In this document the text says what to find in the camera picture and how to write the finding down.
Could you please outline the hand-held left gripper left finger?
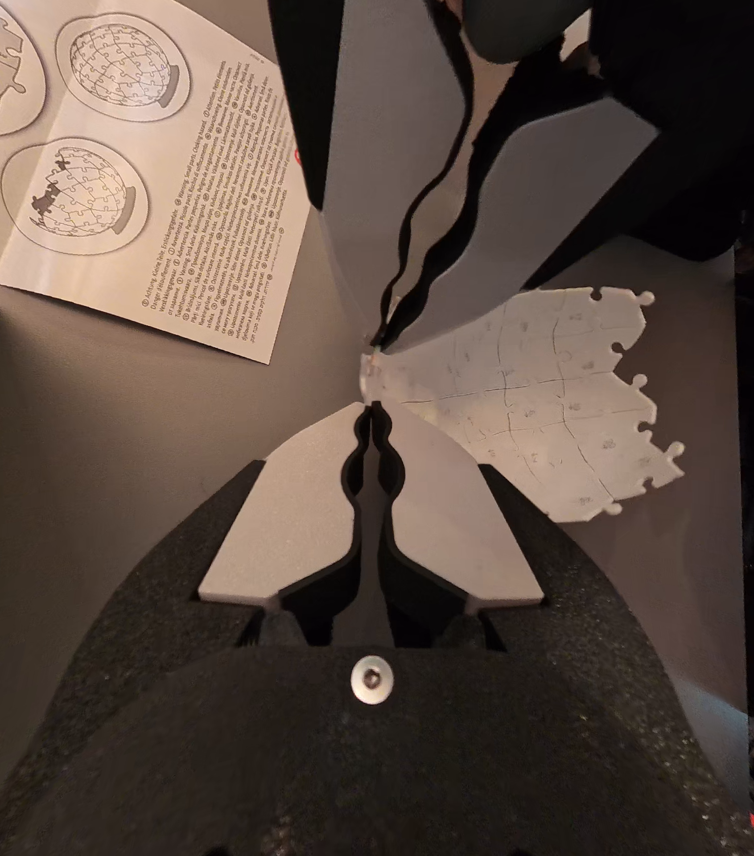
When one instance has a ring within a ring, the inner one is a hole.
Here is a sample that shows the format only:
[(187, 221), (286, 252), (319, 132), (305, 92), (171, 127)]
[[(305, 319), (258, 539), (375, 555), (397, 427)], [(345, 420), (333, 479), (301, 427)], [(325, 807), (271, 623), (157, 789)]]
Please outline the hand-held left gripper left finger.
[(357, 489), (350, 465), (367, 445), (354, 402), (293, 435), (258, 476), (198, 587), (204, 602), (282, 606), (354, 555)]

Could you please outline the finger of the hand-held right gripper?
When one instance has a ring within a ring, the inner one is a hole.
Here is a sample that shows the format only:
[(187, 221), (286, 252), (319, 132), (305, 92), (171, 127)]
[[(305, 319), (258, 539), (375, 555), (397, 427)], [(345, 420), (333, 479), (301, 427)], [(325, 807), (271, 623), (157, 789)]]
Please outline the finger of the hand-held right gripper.
[(457, 157), (472, 88), (445, 2), (345, 2), (319, 221), (363, 343), (406, 269), (416, 209)]
[(414, 320), (396, 310), (400, 331), (386, 333), (382, 350), (429, 341), (519, 293), (658, 134), (611, 97), (517, 129), (483, 180), (459, 258), (435, 276)]

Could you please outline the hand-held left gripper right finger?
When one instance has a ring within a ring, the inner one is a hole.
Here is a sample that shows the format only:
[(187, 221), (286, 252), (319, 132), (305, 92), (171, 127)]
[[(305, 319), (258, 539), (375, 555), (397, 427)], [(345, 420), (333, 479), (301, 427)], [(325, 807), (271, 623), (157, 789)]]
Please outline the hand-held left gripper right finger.
[(544, 593), (476, 462), (396, 401), (371, 404), (389, 501), (379, 578), (397, 609), (503, 609)]

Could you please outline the partly built puzzle ball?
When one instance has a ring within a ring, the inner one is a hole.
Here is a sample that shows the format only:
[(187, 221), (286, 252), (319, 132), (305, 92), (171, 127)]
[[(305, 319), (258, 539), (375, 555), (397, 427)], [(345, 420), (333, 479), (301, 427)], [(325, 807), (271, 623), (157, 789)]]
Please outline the partly built puzzle ball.
[(655, 296), (627, 288), (534, 290), (398, 354), (361, 358), (366, 401), (396, 401), (491, 465), (556, 523), (616, 515), (683, 476), (684, 445), (651, 432), (647, 378), (615, 372)]

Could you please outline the folded paper leaflet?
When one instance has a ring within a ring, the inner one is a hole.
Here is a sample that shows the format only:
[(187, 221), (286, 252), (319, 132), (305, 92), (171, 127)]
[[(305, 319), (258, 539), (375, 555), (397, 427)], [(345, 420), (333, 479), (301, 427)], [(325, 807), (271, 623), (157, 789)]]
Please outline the folded paper leaflet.
[(309, 210), (271, 59), (179, 2), (0, 2), (0, 285), (267, 365)]

